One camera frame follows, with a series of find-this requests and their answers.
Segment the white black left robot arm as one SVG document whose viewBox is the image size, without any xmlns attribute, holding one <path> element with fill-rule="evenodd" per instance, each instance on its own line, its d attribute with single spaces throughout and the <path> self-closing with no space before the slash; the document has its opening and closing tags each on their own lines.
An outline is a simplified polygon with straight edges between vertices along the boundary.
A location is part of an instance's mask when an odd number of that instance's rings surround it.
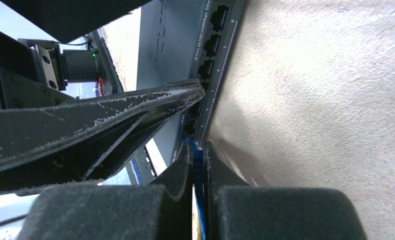
<svg viewBox="0 0 395 240">
<path fill-rule="evenodd" d="M 6 0 L 54 41 L 0 31 L 0 195 L 117 174 L 200 101 L 195 78 L 124 92 L 97 29 L 144 0 Z"/>
</svg>

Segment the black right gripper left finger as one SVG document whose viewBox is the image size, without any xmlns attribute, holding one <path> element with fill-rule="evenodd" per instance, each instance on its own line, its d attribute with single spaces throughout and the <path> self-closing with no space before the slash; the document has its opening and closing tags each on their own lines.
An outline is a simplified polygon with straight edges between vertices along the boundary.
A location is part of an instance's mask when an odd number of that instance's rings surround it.
<svg viewBox="0 0 395 240">
<path fill-rule="evenodd" d="M 193 149 L 146 185 L 52 187 L 33 203 L 19 240 L 190 240 Z"/>
</svg>

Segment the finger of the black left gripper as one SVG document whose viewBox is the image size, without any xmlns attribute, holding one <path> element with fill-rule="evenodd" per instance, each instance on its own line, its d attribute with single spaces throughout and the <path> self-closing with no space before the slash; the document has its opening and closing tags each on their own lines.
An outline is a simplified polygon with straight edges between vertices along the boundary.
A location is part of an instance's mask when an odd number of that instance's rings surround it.
<svg viewBox="0 0 395 240">
<path fill-rule="evenodd" d="M 0 194 L 105 180 L 205 96 L 198 79 L 51 107 L 0 110 Z"/>
<path fill-rule="evenodd" d="M 150 0 L 3 0 L 2 3 L 62 43 L 90 33 Z"/>
</svg>

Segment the black network switch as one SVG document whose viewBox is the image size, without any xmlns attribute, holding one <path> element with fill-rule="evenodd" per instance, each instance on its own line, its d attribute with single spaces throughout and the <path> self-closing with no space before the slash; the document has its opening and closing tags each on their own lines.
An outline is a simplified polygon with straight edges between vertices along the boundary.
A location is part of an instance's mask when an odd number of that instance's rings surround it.
<svg viewBox="0 0 395 240">
<path fill-rule="evenodd" d="M 185 139 L 204 141 L 245 6 L 244 0 L 153 0 L 141 8 L 137 89 L 198 79 L 205 91 L 153 137 L 151 148 L 166 165 Z"/>
</svg>

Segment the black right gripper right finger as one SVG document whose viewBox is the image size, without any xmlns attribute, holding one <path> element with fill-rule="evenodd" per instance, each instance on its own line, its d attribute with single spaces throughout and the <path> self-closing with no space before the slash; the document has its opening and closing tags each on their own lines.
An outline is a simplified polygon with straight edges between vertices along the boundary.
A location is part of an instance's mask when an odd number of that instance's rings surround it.
<svg viewBox="0 0 395 240">
<path fill-rule="evenodd" d="M 331 188 L 255 187 L 203 147 L 208 240 L 364 240 L 356 210 Z"/>
</svg>

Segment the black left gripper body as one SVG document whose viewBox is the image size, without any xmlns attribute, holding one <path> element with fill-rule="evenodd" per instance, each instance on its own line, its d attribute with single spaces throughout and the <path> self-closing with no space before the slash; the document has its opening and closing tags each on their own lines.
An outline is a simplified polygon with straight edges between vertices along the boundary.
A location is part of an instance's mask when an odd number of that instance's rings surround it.
<svg viewBox="0 0 395 240">
<path fill-rule="evenodd" d="M 58 106 L 74 100 L 66 83 L 59 46 L 18 39 L 0 31 L 0 110 Z"/>
</svg>

